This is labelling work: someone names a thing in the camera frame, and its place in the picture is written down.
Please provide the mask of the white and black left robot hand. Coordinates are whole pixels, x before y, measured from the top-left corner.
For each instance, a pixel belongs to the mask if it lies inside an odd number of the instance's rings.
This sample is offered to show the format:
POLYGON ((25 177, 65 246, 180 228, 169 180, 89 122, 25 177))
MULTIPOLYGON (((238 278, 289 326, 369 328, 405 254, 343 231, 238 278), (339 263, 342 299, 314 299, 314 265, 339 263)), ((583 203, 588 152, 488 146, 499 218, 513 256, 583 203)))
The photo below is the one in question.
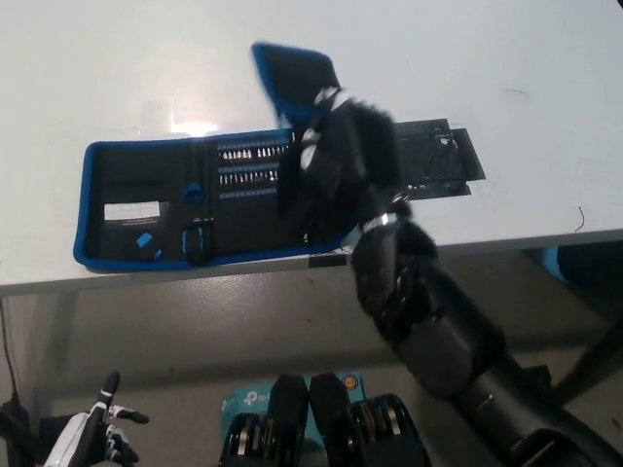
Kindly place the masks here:
POLYGON ((121 374, 111 372, 94 404, 69 418, 46 455, 44 466, 93 466, 100 462, 134 466, 139 461, 125 431, 115 421, 126 419, 145 425, 150 417, 114 403, 120 381, 121 374))

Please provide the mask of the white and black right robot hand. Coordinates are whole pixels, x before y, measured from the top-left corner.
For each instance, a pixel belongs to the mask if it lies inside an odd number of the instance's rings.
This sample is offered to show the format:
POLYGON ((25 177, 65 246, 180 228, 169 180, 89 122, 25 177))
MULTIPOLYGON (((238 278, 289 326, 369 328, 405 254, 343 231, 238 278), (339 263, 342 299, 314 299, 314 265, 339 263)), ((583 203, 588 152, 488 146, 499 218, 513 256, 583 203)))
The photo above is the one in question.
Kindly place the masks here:
POLYGON ((312 237, 364 231, 409 218, 394 121, 343 88, 322 89, 295 157, 291 218, 312 237))

